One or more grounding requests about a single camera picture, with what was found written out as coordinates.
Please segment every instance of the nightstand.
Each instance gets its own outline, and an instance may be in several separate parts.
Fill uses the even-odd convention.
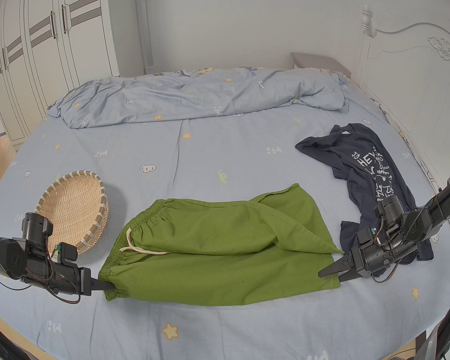
[[[302,53],[291,53],[294,59],[295,68],[317,68],[327,69],[330,72],[341,72],[346,77],[350,77],[351,73],[335,59],[328,56],[311,55]]]

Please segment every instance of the navy blue shirt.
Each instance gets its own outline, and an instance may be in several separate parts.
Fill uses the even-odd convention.
[[[356,233],[366,227],[379,229],[374,209],[377,201],[396,195],[403,211],[416,208],[414,196],[381,140],[362,124],[335,125],[330,135],[309,137],[295,145],[297,150],[332,167],[337,179],[347,181],[348,194],[361,212],[360,223],[343,221],[340,242],[348,253],[356,246]],[[380,236],[385,241],[384,232]],[[434,257],[430,240],[418,244],[417,250],[401,260],[409,264],[415,258],[431,260]]]

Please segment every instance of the wall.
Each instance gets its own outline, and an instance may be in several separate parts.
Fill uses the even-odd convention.
[[[377,16],[418,11],[422,0],[147,0],[154,71],[292,68],[291,52],[356,69],[362,6]],[[427,0],[448,9],[448,0]]]

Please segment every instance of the white drawstring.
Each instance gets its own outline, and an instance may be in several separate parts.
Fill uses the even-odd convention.
[[[131,244],[131,241],[130,241],[130,234],[131,234],[131,228],[129,228],[126,231],[126,239],[128,241],[128,245],[129,246],[123,247],[122,249],[120,249],[120,251],[134,250],[136,252],[140,252],[141,254],[150,254],[150,255],[166,255],[166,254],[170,254],[171,252],[173,252],[173,251],[168,251],[168,252],[164,252],[164,251],[150,251],[150,250],[141,249],[140,247],[133,246]]]

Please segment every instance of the white wardrobe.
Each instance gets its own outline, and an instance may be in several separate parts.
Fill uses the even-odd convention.
[[[0,0],[0,120],[16,150],[93,79],[144,74],[135,0]]]

